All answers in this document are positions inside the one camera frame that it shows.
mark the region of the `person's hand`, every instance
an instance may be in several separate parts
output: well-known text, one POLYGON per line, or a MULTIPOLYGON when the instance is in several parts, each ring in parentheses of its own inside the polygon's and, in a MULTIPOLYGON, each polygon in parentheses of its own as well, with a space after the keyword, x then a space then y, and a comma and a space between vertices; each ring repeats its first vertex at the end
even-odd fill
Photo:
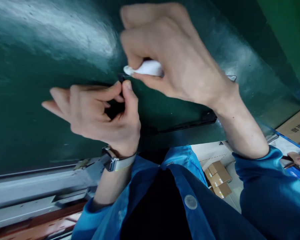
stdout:
POLYGON ((144 58, 161 63, 164 77, 134 73, 145 85, 168 97, 216 109, 238 92, 201 41, 186 9, 178 3, 135 4, 121 9, 126 30, 121 43, 128 65, 137 69, 144 58))
POLYGON ((138 98, 129 80, 122 85, 116 82, 110 88, 88 85, 73 85, 70 89, 55 87, 50 93, 53 100, 43 102, 42 106, 68 121, 72 132, 108 143, 121 157, 132 156, 137 151, 141 124, 138 98), (107 101, 112 99, 125 102, 125 111, 113 120, 104 112, 110 107, 107 101))

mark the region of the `cardboard box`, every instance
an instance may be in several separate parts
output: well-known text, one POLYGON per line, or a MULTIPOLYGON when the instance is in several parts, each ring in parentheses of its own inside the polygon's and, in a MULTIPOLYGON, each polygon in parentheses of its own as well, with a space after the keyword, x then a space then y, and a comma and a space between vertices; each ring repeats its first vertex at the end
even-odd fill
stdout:
POLYGON ((300 111, 276 130, 300 145, 300 111))
POLYGON ((227 183, 221 184, 220 186, 216 187, 213 191, 215 195, 222 199, 228 196, 230 193, 232 193, 227 183))
POLYGON ((224 170, 217 172, 215 175, 213 175, 210 183, 211 183, 213 189, 215 189, 216 187, 229 181, 230 179, 231 179, 231 176, 229 175, 227 170, 224 169, 224 170))
POLYGON ((210 179, 212 178, 212 174, 211 174, 209 168, 207 168, 206 170, 204 170, 204 173, 206 174, 207 178, 208 178, 209 181, 210 181, 210 179))
POLYGON ((217 172, 221 171, 221 170, 226 170, 225 167, 222 165, 222 163, 220 161, 214 162, 212 163, 209 167, 208 167, 211 175, 215 175, 217 172))

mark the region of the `blue sleeve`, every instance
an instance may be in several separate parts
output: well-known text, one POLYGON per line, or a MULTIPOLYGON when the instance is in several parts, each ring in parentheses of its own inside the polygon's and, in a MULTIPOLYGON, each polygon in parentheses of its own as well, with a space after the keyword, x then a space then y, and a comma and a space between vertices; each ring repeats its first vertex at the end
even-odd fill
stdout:
POLYGON ((72 240, 90 240, 92 239, 95 231, 103 220, 104 216, 109 212, 111 206, 104 207, 96 212, 90 211, 90 206, 92 203, 90 199, 86 205, 84 205, 83 212, 76 223, 73 233, 72 240))
POLYGON ((281 166, 281 151, 270 146, 260 159, 233 156, 244 185, 242 215, 267 239, 300 239, 300 180, 281 166))

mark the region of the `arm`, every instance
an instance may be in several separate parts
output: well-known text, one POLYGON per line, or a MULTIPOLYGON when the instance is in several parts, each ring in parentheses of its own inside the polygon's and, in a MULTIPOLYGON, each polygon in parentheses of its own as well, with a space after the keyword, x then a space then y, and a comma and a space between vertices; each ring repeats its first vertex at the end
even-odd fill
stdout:
MULTIPOLYGON (((131 82, 117 82, 110 88, 100 86, 72 86, 70 89, 52 88, 54 100, 42 106, 71 124, 71 130, 79 135, 108 143, 117 157, 135 154, 140 138, 138 98, 132 91, 131 82), (114 119, 105 114, 115 99, 125 102, 125 111, 114 119)), ((131 178, 131 165, 120 171, 104 170, 89 212, 113 204, 131 178)))
POLYGON ((164 77, 134 73, 145 85, 212 108, 229 144, 245 158, 265 156, 269 146, 241 100, 238 85, 230 81, 201 41, 186 9, 177 3, 125 6, 121 34, 128 64, 137 69, 145 57, 157 60, 164 77))
POLYGON ((220 99, 214 111, 235 153, 248 159, 257 159, 268 154, 269 145, 244 105, 238 87, 227 99, 220 99))
POLYGON ((103 207, 113 204, 117 200, 131 179, 131 168, 132 165, 118 172, 108 172, 104 169, 90 206, 91 212, 96 212, 103 207))

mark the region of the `fingernail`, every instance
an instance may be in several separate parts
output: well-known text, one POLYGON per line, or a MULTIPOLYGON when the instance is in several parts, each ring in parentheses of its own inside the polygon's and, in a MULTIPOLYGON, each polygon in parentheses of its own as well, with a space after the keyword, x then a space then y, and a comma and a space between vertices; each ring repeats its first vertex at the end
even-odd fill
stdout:
POLYGON ((131 86, 131 81, 130 80, 127 80, 127 88, 129 89, 129 90, 132 90, 132 86, 131 86))

